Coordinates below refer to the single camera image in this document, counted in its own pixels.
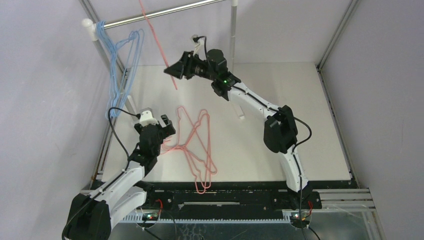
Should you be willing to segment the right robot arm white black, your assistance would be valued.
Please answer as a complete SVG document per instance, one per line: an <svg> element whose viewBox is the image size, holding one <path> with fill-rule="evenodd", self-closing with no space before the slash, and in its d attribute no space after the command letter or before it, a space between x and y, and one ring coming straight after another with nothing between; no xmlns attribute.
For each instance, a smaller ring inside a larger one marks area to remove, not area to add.
<svg viewBox="0 0 424 240"><path fill-rule="evenodd" d="M289 106L272 104L249 89L229 71L227 60L219 49L209 50L205 60L193 51L185 51L163 72L177 79L189 80L196 76L210 80L216 95L250 110L263 120L263 142L271 152L279 155L286 185L291 192L289 203L295 208L302 208L308 203L313 189L309 186L298 154L300 142L296 123L299 119L294 117Z"/></svg>

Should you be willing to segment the metal clothes rack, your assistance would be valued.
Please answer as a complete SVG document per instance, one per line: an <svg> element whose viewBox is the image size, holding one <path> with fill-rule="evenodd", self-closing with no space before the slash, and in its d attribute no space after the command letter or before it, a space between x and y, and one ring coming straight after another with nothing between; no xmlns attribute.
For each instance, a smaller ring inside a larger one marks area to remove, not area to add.
<svg viewBox="0 0 424 240"><path fill-rule="evenodd" d="M149 59L152 56L147 52L150 48L148 41L156 45L156 54L161 56L163 63L165 65L169 63L169 55L164 51L164 40L158 37L151 23L152 19L221 4L221 1L200 0L150 13L146 12L143 2L139 1L137 7L140 11L139 15L113 21L100 20L91 1L82 0L80 3L88 15L81 23L87 29L92 43L109 72L109 100L104 107L107 110L109 107L122 107L127 103L126 98L130 95L136 80L141 59ZM136 28L126 38L115 41L109 35L110 29L131 24L135 24Z"/></svg>

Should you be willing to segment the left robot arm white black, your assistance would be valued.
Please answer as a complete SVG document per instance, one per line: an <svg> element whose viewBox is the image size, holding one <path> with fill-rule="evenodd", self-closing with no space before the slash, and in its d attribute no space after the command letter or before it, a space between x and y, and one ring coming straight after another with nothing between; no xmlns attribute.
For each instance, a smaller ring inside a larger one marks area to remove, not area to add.
<svg viewBox="0 0 424 240"><path fill-rule="evenodd" d="M164 140L176 133L167 115L161 115L164 125L153 116L151 110L136 115L139 122L134 128L139 141L127 158L127 164L109 181L85 195L76 195L70 206L63 240L107 240L113 228L131 211L142 206L153 207L157 196L150 191L151 184L136 184L158 162Z"/></svg>

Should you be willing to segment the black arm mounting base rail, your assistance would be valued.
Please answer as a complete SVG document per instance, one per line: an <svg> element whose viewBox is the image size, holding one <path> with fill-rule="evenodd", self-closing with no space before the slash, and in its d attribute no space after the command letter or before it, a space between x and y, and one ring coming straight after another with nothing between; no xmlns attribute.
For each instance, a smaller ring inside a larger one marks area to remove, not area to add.
<svg viewBox="0 0 424 240"><path fill-rule="evenodd" d="M139 210L162 209L163 218L206 221L261 221L283 217L283 211L322 209L326 193L345 194L358 186L347 180L310 181L301 193L285 181L214 182L200 194L192 182L138 182L145 187Z"/></svg>

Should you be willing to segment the pink wire hanger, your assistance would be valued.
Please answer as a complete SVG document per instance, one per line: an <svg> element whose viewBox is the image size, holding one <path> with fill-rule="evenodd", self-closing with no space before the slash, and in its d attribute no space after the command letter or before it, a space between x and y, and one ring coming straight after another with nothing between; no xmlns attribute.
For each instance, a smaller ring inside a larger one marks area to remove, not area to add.
<svg viewBox="0 0 424 240"><path fill-rule="evenodd" d="M184 151L184 155L186 157L186 160L190 169L190 173L194 177L195 191L197 194L203 195L212 186L212 176L217 174L218 169L212 159L212 156L208 157L205 151L203 150L202 146L201 146L201 149L205 153L205 159L201 159L193 151L189 150L189 145L187 148L188 148L188 151Z"/></svg>
<svg viewBox="0 0 424 240"><path fill-rule="evenodd" d="M152 36L153 36L153 38L155 40L156 46L157 46L157 48L158 48L158 50L160 52L160 55L162 57L162 60L163 60L163 62L165 64L165 66L166 67L169 67L169 63L168 63L168 60L166 58L165 52L164 52L164 50L162 48L162 45L161 45L161 43L160 43L160 41L158 39L158 36L157 36L157 34L155 32L154 26L152 25L150 19L147 17L147 13L146 13L145 7L144 7L144 5L142 3L142 0L138 0L138 3L140 5L141 13L142 13L142 15L144 17L144 20L147 22L147 24L148 24L148 26L150 28L151 34L152 34Z"/></svg>
<svg viewBox="0 0 424 240"><path fill-rule="evenodd" d="M182 115L185 115L188 123L190 124L191 130L187 136L187 139L184 143L181 143L181 121L183 119ZM173 150L183 150L185 152L188 152L188 145L191 143L192 139L194 138L194 136L196 136L203 148L203 150L205 151L206 155L208 157L211 157L212 155L212 144L211 144L211 121L210 121L210 114L208 112L207 109L203 108L199 111L198 115L197 115L197 121L192 121L191 116L189 115L187 109L183 106L180 105L176 108L176 116L177 116L177 132L176 132L176 143L174 145L167 145L166 143L168 143L171 139L170 137L168 137L164 143L162 144L162 149L164 150L163 154L169 152L169 151L173 151ZM203 119L206 119L206 126L207 126L207 144L205 144L202 141L202 138L198 132L198 130L200 129L200 127L202 126L202 121Z"/></svg>
<svg viewBox="0 0 424 240"><path fill-rule="evenodd" d="M177 108L177 117L178 135L175 149L183 152L194 177L195 190L202 195L212 186L212 176L218 173L212 158L210 114L206 109L201 109L197 119L193 120L186 108L180 106ZM183 119L189 124L185 140L182 140Z"/></svg>

